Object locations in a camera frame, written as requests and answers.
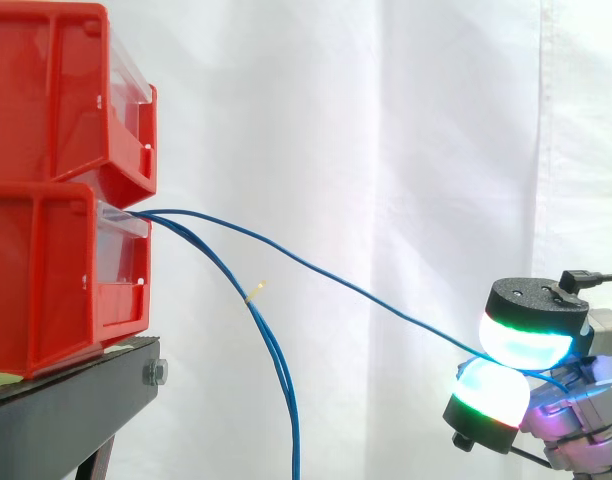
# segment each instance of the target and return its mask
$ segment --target blue wire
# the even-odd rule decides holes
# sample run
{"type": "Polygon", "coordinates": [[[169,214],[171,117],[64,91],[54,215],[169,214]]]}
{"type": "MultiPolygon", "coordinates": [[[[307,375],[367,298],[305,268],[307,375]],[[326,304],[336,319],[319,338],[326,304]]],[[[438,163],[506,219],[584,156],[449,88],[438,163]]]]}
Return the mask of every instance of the blue wire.
{"type": "MultiPolygon", "coordinates": [[[[379,298],[377,298],[376,296],[374,296],[373,294],[367,292],[366,290],[364,290],[363,288],[358,287],[357,285],[344,280],[341,277],[338,277],[337,275],[324,270],[323,268],[318,267],[317,265],[313,265],[312,263],[304,260],[303,258],[297,256],[296,254],[292,253],[290,250],[282,247],[281,245],[279,245],[278,243],[274,242],[273,240],[271,240],[270,238],[264,237],[263,235],[260,235],[258,233],[255,233],[251,230],[248,230],[244,227],[240,227],[239,225],[235,225],[234,223],[229,223],[226,222],[224,220],[221,220],[219,218],[215,218],[215,217],[211,217],[210,215],[206,215],[203,213],[199,213],[199,212],[194,212],[192,210],[180,210],[180,209],[175,209],[175,208],[165,208],[165,209],[154,209],[154,210],[144,210],[143,212],[141,212],[141,214],[150,214],[150,215],[187,215],[190,217],[196,217],[196,218],[200,218],[202,220],[207,220],[209,222],[212,223],[216,223],[218,225],[221,225],[223,227],[226,228],[230,228],[231,230],[235,230],[239,233],[243,233],[244,235],[248,235],[249,237],[252,237],[256,240],[259,240],[260,242],[265,243],[266,245],[270,245],[271,247],[273,247],[274,249],[280,251],[281,253],[283,253],[284,255],[286,255],[287,257],[295,260],[297,263],[305,266],[306,268],[309,268],[310,270],[319,273],[320,275],[323,275],[324,277],[327,277],[331,280],[333,280],[334,282],[337,282],[347,288],[350,288],[351,290],[354,290],[355,292],[359,293],[360,295],[363,295],[364,297],[368,298],[369,300],[373,301],[374,303],[376,303],[377,305],[385,308],[386,310],[388,310],[389,312],[397,315],[400,318],[403,318],[404,320],[406,320],[407,322],[410,322],[414,325],[417,325],[418,327],[421,327],[425,330],[428,330],[429,332],[443,338],[444,340],[446,340],[447,342],[452,343],[453,345],[455,345],[458,348],[461,348],[462,350],[470,353],[471,355],[475,355],[476,357],[479,358],[483,358],[484,360],[488,360],[490,362],[494,362],[499,364],[499,362],[497,360],[495,360],[494,358],[486,355],[485,353],[479,352],[477,350],[475,350],[474,348],[469,347],[468,345],[460,342],[459,340],[451,337],[450,335],[442,332],[441,330],[436,329],[435,327],[428,325],[427,323],[424,323],[420,320],[417,320],[413,317],[410,317],[408,315],[406,315],[405,313],[401,312],[400,310],[396,309],[395,307],[389,305],[388,303],[384,302],[383,300],[380,300],[379,298]]],[[[541,375],[537,372],[533,372],[530,370],[519,370],[520,372],[522,372],[524,375],[526,375],[527,377],[533,377],[533,378],[537,378],[539,380],[542,380],[544,382],[548,382],[551,383],[552,385],[555,385],[557,388],[559,388],[561,391],[563,391],[564,393],[569,393],[568,388],[566,388],[566,386],[564,386],[563,384],[561,384],[560,382],[558,382],[557,380],[551,378],[551,377],[547,377],[545,375],[541,375]]]]}
{"type": "MultiPolygon", "coordinates": [[[[191,243],[194,247],[203,252],[217,267],[224,273],[224,275],[230,280],[233,284],[239,295],[245,301],[247,296],[244,292],[243,288],[233,275],[233,273],[226,267],[226,265],[221,261],[221,259],[213,252],[210,247],[206,243],[204,243],[197,235],[195,235],[192,231],[176,223],[172,220],[160,218],[153,214],[148,213],[133,213],[133,215],[149,219],[155,223],[163,225],[169,230],[175,232],[177,235],[181,236],[189,243],[191,243]]],[[[293,381],[290,376],[290,372],[288,370],[288,365],[286,364],[286,359],[284,358],[284,354],[281,351],[279,343],[277,339],[273,335],[270,327],[264,321],[261,313],[257,310],[257,307],[252,302],[247,302],[246,306],[250,310],[257,327],[264,339],[264,343],[268,348],[268,351],[271,355],[273,363],[275,365],[275,371],[277,372],[277,377],[279,378],[279,383],[282,387],[282,391],[284,393],[284,397],[286,399],[286,405],[288,407],[288,412],[291,420],[291,430],[293,437],[293,455],[292,455],[292,478],[293,480],[299,480],[300,478],[300,433],[299,433],[299,413],[297,410],[297,399],[295,396],[295,390],[293,387],[293,381]]]]}

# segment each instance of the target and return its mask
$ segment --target screw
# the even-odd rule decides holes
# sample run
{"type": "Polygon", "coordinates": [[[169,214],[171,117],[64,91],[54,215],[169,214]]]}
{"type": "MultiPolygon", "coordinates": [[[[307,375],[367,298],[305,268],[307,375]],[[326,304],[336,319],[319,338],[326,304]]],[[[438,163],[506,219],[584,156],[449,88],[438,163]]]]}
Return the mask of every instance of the screw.
{"type": "Polygon", "coordinates": [[[153,360],[149,368],[150,385],[164,385],[168,379],[168,362],[163,359],[153,360]]]}

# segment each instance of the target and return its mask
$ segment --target red plastic drawer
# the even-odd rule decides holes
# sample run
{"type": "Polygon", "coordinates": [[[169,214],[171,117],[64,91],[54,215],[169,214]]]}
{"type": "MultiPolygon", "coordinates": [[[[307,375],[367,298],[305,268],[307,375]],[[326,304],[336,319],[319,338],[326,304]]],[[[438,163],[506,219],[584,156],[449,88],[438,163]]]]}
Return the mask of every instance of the red plastic drawer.
{"type": "Polygon", "coordinates": [[[97,4],[0,2],[0,181],[76,181],[125,208],[155,192],[156,91],[97,4]]]}
{"type": "Polygon", "coordinates": [[[147,222],[86,185],[0,184],[0,372],[30,378],[145,330],[149,276],[147,222]]]}

